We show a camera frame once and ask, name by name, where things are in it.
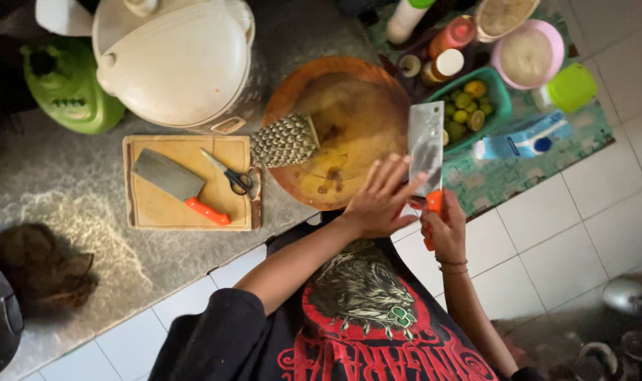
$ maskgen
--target black t-shirt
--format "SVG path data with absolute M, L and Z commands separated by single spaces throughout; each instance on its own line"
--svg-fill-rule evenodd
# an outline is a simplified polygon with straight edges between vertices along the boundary
M 389 239 L 354 241 L 269 317 L 247 291 L 216 291 L 203 314 L 173 321 L 150 377 L 505 379 L 410 273 Z M 512 379 L 541 380 L 529 368 Z

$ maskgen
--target bracelet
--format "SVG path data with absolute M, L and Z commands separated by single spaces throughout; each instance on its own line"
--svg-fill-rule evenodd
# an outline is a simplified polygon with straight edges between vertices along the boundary
M 436 259 L 436 262 L 438 262 L 438 263 L 440 263 L 440 264 L 454 264 L 454 265 L 461 265 L 461 264 L 467 264 L 467 263 L 469 262 L 469 260 L 466 260 L 466 259 L 465 259 L 465 261 L 464 261 L 464 262 L 451 262 L 451 261 L 447 261 L 447 260 L 440 260 L 439 258 L 435 258 L 435 259 Z
M 464 274 L 464 273 L 469 273 L 469 270 L 466 267 L 465 267 L 464 271 L 458 271 L 456 273 L 452 272 L 452 271 L 443 271 L 443 269 L 440 268 L 440 267 L 439 267 L 439 271 L 444 273 L 444 274 L 448 274 L 448 275 L 460 275 L 460 274 Z

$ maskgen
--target black scissor handle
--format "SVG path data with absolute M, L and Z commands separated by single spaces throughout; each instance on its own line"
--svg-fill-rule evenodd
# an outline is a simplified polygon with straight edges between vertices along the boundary
M 248 176 L 238 174 L 235 171 L 232 171 L 232 169 L 227 169 L 225 176 L 230 181 L 232 192 L 239 196 L 245 196 L 248 193 L 248 190 L 253 187 L 253 181 Z

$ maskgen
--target white bottle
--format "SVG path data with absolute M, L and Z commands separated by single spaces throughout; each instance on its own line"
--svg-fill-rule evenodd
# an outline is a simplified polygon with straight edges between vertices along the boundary
M 401 0 L 387 22 L 387 40 L 400 44 L 407 40 L 417 23 L 436 0 Z

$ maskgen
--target pineapple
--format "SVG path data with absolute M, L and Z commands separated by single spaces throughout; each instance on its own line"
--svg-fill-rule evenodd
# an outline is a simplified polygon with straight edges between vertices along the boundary
M 290 114 L 250 134 L 250 157 L 260 168 L 304 163 L 318 149 L 318 137 L 308 114 Z

